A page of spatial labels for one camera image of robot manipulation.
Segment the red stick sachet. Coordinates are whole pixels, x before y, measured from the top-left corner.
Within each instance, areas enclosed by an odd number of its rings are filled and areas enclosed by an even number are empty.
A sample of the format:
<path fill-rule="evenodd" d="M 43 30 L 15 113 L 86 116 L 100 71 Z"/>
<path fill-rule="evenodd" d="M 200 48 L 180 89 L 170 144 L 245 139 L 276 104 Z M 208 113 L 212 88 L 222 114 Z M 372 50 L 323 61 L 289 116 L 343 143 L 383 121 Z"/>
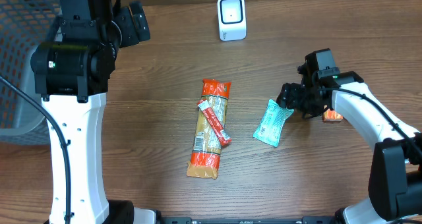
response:
<path fill-rule="evenodd" d="M 217 115 L 210 106 L 209 102 L 206 99 L 202 99 L 197 103 L 197 105 L 214 131 L 221 146 L 224 147 L 228 145 L 231 142 L 231 137 L 225 132 L 222 123 L 217 118 Z"/>

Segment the small orange tissue pack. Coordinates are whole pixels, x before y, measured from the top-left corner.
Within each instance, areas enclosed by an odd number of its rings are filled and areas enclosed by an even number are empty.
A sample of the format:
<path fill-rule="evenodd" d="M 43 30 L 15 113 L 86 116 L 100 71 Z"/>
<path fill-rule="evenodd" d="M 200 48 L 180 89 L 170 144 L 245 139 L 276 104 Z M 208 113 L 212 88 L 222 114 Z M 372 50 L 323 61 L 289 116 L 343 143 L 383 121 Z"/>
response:
<path fill-rule="evenodd" d="M 343 116 L 334 110 L 326 108 L 326 111 L 322 114 L 322 121 L 327 123 L 339 123 L 343 121 Z"/>

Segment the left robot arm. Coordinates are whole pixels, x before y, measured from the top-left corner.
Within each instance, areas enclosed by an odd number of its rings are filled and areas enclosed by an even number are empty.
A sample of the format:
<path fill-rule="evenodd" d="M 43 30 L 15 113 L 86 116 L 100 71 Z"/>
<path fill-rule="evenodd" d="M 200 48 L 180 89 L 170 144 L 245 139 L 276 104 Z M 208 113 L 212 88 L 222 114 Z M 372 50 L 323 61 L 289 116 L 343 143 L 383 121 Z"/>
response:
<path fill-rule="evenodd" d="M 150 39 L 142 5 L 59 0 L 61 12 L 30 60 L 49 125 L 53 201 L 49 223 L 155 224 L 155 210 L 106 197 L 102 121 L 118 51 Z"/>

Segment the teal orange snack packet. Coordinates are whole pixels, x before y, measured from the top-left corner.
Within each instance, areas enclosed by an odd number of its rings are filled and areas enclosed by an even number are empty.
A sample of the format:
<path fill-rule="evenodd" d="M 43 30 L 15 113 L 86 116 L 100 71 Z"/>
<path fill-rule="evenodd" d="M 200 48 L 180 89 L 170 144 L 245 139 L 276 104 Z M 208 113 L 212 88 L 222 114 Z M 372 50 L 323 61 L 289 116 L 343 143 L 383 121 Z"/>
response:
<path fill-rule="evenodd" d="M 281 108 L 273 99 L 269 99 L 266 111 L 253 138 L 277 148 L 284 124 L 293 112 L 293 109 Z"/>

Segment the long orange pasta packet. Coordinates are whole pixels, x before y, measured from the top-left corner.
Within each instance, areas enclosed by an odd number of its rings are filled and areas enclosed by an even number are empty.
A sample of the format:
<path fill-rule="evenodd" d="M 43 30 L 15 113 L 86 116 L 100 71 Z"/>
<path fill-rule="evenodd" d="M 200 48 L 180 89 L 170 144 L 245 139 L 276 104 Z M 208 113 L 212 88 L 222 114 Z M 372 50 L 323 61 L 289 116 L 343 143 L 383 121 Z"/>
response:
<path fill-rule="evenodd" d="M 224 130 L 230 87 L 231 82 L 204 79 L 200 97 L 200 100 L 206 99 L 209 102 Z M 187 167 L 187 176 L 216 179 L 220 167 L 222 148 L 223 146 L 219 143 L 214 131 L 198 107 L 198 119 L 191 160 L 188 162 Z"/>

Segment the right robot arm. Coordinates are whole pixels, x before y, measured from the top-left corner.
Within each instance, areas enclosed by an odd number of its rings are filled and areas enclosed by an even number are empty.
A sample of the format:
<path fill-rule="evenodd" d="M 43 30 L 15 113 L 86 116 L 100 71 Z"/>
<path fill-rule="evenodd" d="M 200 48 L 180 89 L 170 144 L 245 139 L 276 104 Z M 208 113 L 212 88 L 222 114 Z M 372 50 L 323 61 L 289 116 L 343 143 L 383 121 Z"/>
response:
<path fill-rule="evenodd" d="M 373 151 L 368 198 L 339 209 L 331 223 L 412 223 L 421 215 L 421 132 L 405 124 L 372 94 L 354 71 L 341 72 L 329 49 L 305 56 L 300 83 L 285 83 L 277 97 L 281 108 L 303 119 L 331 109 L 341 114 Z"/>

